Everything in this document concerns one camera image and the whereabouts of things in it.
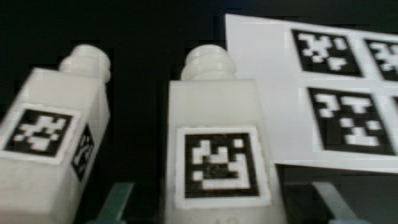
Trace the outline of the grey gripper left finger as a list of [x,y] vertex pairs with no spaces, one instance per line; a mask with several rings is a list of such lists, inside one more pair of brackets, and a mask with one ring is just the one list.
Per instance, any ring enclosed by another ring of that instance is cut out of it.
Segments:
[[133,186],[135,184],[131,182],[117,182],[113,184],[97,217],[85,224],[126,224],[126,221],[122,220],[122,212]]

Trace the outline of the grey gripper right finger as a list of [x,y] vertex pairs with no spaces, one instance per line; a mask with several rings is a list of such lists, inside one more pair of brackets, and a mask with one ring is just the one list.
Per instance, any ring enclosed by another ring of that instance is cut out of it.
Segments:
[[314,182],[312,187],[334,215],[328,224],[371,224],[367,220],[357,217],[332,183]]

